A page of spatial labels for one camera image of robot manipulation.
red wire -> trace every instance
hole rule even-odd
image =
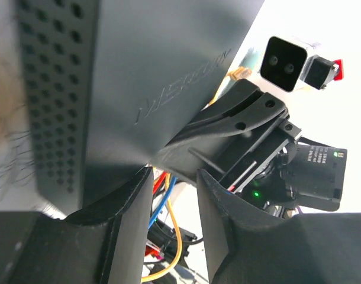
[[[166,172],[163,172],[162,173],[162,175],[160,175],[160,177],[159,177],[159,179],[158,179],[158,181],[157,181],[157,183],[154,185],[154,188],[153,188],[153,194],[156,194],[156,192],[158,191],[158,189],[160,188],[160,186],[161,186],[161,184],[162,184],[162,182],[163,182],[163,180],[165,179],[165,177],[166,177]]]

blue cable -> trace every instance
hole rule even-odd
[[[157,217],[159,215],[159,212],[162,211],[162,208],[164,207],[166,201],[169,199],[169,196],[174,189],[175,182],[176,182],[176,176],[173,176],[173,178],[171,179],[169,188],[167,189],[167,191],[166,191],[165,195],[163,196],[161,202],[159,203],[157,209],[154,211],[153,215],[150,217],[149,229],[154,224],[155,220],[157,219]]]

perforated panel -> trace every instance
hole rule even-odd
[[[16,2],[38,189],[65,213],[82,205],[96,2]]]

red cable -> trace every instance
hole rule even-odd
[[[163,183],[163,181],[164,181],[164,179],[165,179],[165,177],[166,177],[166,174],[167,174],[166,172],[163,172],[163,173],[160,175],[157,183],[154,185],[153,194],[156,194],[156,192],[158,191],[158,189],[161,187],[161,184]]]

yellow wire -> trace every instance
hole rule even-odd
[[[165,190],[167,190],[169,188],[169,184],[170,184],[170,174],[168,173],[166,175],[166,179],[165,179]],[[173,225],[174,225],[174,229],[175,229],[175,234],[176,234],[176,243],[177,243],[177,250],[176,250],[176,255],[175,255],[175,258],[173,259],[173,261],[171,262],[171,264],[155,273],[155,274],[152,274],[152,275],[148,275],[148,276],[145,276],[145,277],[141,277],[141,282],[148,282],[148,281],[153,281],[153,280],[156,280],[158,278],[161,278],[162,276],[164,276],[165,274],[169,273],[169,271],[171,269],[173,269],[179,259],[181,258],[181,254],[182,254],[182,235],[181,235],[181,232],[180,232],[180,229],[178,227],[178,223],[176,222],[175,220],[175,216],[174,216],[174,213],[173,213],[173,206],[171,204],[171,201],[170,201],[170,198],[167,200],[167,209],[169,210],[169,214],[171,216],[171,220],[173,221]]]

